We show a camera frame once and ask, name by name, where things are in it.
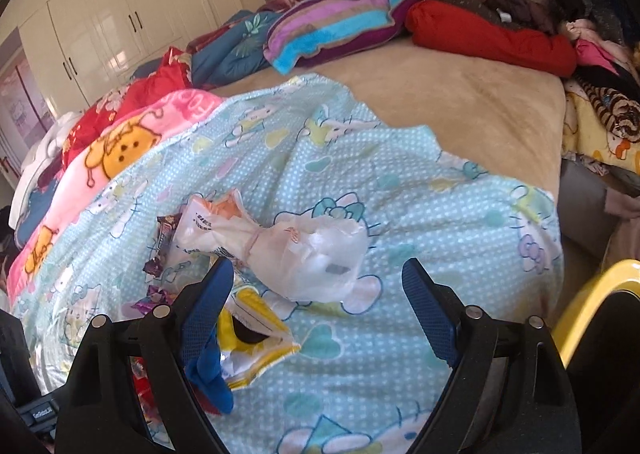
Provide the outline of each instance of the metal screw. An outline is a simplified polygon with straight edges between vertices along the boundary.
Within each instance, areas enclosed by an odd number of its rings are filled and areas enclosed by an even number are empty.
[[[101,328],[107,323],[107,317],[104,315],[96,315],[94,319],[91,321],[91,326],[94,328]]]
[[[533,317],[529,317],[529,325],[535,329],[542,329],[545,325],[545,321],[534,315]]]
[[[482,310],[478,306],[467,306],[465,309],[466,316],[470,319],[479,319],[482,316]]]
[[[162,304],[162,306],[156,306],[154,308],[154,317],[163,319],[171,312],[171,308],[169,308],[166,304]]]

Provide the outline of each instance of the yellow snack wrapper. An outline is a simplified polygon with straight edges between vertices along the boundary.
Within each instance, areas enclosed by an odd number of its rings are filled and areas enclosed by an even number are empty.
[[[289,327],[236,274],[218,318],[222,376],[232,389],[247,387],[265,370],[300,351]]]

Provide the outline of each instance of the beige bedsheet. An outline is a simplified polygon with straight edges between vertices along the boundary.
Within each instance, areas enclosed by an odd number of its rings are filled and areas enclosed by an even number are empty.
[[[408,38],[310,70],[347,85],[390,126],[426,124],[444,150],[558,196],[565,103],[555,76]],[[268,68],[214,92],[231,96],[284,79]]]

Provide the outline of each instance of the pink blanket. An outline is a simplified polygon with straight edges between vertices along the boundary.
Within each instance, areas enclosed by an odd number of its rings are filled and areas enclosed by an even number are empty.
[[[222,99],[200,90],[170,93],[108,127],[69,165],[49,211],[15,259],[7,279],[13,304],[30,286],[57,238],[104,187],[149,149],[206,119]]]

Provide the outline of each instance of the white wardrobe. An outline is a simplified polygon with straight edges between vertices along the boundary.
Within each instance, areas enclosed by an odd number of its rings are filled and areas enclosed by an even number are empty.
[[[241,9],[240,0],[11,0],[0,40],[18,27],[51,111],[86,109],[168,46],[184,49]]]

